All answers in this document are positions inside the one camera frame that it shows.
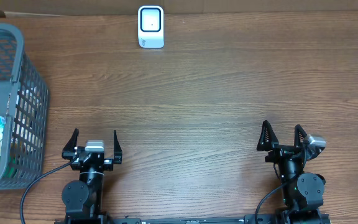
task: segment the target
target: brown wooden surface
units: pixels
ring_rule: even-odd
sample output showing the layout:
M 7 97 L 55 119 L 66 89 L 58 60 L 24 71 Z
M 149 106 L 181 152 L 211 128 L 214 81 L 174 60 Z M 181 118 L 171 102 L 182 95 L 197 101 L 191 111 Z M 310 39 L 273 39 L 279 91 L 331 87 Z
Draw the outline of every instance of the brown wooden surface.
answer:
M 255 150 L 262 121 L 279 140 L 320 133 L 306 166 L 326 180 L 322 212 L 358 223 L 358 12 L 167 16 L 165 47 L 141 49 L 136 16 L 0 19 L 20 28 L 50 87 L 44 172 L 75 127 L 79 145 L 117 130 L 123 164 L 106 174 L 114 217 L 224 217 L 253 213 L 278 186 Z M 66 168 L 25 201 L 27 223 L 63 218 Z M 19 223 L 21 190 L 0 192 L 0 223 Z M 282 206 L 280 194 L 261 213 Z

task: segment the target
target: gray basket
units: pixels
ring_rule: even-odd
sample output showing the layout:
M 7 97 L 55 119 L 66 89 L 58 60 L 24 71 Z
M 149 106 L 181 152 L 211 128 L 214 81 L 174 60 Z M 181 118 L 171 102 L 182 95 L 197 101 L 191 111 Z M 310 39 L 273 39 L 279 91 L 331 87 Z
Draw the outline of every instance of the gray basket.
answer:
M 0 190 L 26 188 L 42 173 L 48 86 L 24 52 L 20 30 L 0 24 L 0 116 L 6 125 Z

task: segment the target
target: plastic basket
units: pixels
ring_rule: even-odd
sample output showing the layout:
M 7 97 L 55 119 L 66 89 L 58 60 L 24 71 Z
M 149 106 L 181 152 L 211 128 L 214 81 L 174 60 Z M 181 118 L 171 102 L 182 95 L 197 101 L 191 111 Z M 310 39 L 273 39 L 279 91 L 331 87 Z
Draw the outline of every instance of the plastic basket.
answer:
M 26 188 L 42 173 L 48 86 L 24 52 L 20 30 L 0 24 L 0 116 L 6 119 L 0 190 Z

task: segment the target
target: wire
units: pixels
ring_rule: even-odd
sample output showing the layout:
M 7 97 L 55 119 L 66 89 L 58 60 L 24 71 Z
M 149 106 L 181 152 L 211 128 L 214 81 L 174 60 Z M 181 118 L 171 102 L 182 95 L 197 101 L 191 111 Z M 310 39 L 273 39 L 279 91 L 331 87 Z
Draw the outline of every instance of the wire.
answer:
M 255 210 L 255 224 L 259 224 L 259 222 L 258 222 L 258 213 L 259 213 L 259 209 L 262 206 L 262 204 L 266 201 L 266 199 L 268 199 L 270 196 L 272 196 L 275 192 L 277 192 L 278 190 L 280 190 L 283 187 L 287 186 L 289 183 L 291 183 L 294 180 L 296 180 L 302 174 L 303 169 L 305 168 L 305 165 L 306 165 L 306 160 L 307 160 L 307 158 L 306 158 L 306 148 L 303 148 L 302 170 L 299 172 L 299 174 L 295 175 L 290 180 L 288 180 L 285 183 L 281 184 L 280 186 L 278 186 L 276 189 L 274 189 L 271 192 L 269 192 L 264 198 L 261 199 L 261 201 L 259 202 L 259 204 L 258 204 L 258 206 L 256 207 L 256 210 Z M 276 169 L 276 163 L 273 163 L 273 168 L 274 168 L 274 172 L 276 173 L 277 178 L 280 180 L 280 177 L 278 176 L 278 172 L 277 172 L 277 169 Z
M 67 162 L 66 164 L 64 165 L 61 165 L 60 167 L 57 167 L 49 172 L 46 172 L 44 174 L 42 174 L 40 177 L 38 177 L 37 179 L 35 179 L 33 182 L 31 182 L 31 184 L 26 188 L 26 190 L 24 191 L 23 193 L 23 196 L 22 196 L 22 200 L 20 201 L 20 220 L 22 221 L 22 224 L 25 224 L 25 221 L 24 221 L 24 215 L 23 215 L 23 205 L 24 205 L 24 199 L 25 199 L 25 196 L 27 195 L 27 193 L 29 192 L 29 190 L 31 189 L 31 187 L 36 184 L 40 179 L 48 176 L 49 174 L 52 174 L 58 170 L 61 170 L 63 169 L 64 167 L 67 167 L 69 165 L 71 165 L 76 159 L 78 158 L 78 155 L 75 156 L 70 162 Z

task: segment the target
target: wooden table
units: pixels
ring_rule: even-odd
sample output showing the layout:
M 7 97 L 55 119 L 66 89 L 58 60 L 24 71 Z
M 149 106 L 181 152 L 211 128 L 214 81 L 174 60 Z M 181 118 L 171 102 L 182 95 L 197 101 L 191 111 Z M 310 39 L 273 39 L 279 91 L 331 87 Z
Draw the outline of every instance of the wooden table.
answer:
M 332 223 L 358 223 L 358 12 L 166 16 L 165 47 L 144 50 L 136 16 L 0 19 L 20 28 L 51 91 L 44 172 L 116 129 L 123 164 L 107 172 L 114 217 L 228 217 L 254 213 L 279 185 L 256 144 L 268 119 L 279 140 L 320 133 L 326 150 L 306 170 L 326 180 Z M 27 223 L 63 218 L 63 169 L 25 201 Z M 22 190 L 0 192 L 0 223 L 19 223 Z M 261 213 L 281 207 L 280 194 Z

